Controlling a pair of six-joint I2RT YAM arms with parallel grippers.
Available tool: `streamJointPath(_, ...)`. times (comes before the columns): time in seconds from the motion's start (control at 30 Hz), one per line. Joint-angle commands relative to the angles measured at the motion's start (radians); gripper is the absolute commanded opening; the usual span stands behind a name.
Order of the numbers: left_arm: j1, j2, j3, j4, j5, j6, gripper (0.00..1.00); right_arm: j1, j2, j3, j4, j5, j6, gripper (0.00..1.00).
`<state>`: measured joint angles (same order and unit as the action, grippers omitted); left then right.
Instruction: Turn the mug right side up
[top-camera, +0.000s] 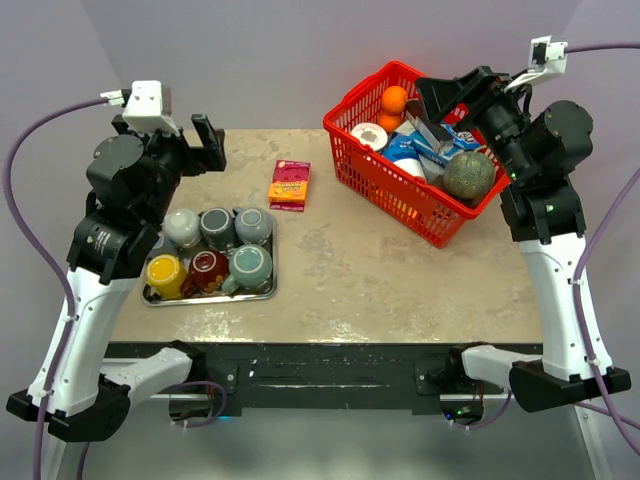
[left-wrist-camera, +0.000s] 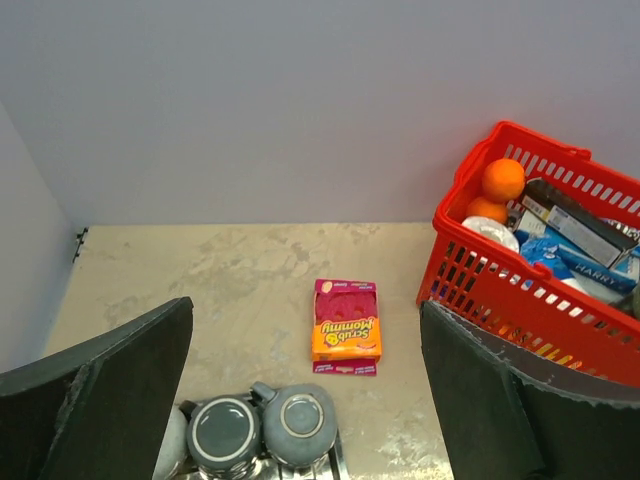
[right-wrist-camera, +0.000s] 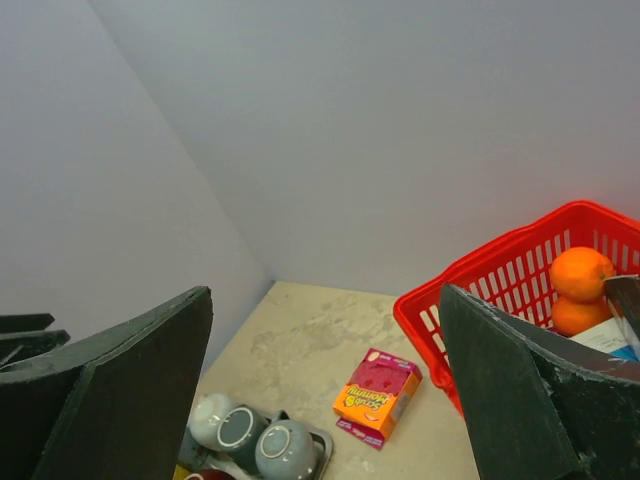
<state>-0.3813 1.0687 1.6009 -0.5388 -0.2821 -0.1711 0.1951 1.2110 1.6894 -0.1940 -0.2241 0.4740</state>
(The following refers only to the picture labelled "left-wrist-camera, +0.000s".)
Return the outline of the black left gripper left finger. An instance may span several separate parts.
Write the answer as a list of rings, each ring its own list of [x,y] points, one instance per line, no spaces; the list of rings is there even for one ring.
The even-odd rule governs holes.
[[[151,478],[192,332],[176,298],[2,373],[2,478]]]

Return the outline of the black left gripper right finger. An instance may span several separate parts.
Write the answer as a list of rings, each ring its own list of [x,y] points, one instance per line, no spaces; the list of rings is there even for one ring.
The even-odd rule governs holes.
[[[457,479],[636,479],[639,390],[420,306],[422,355]]]

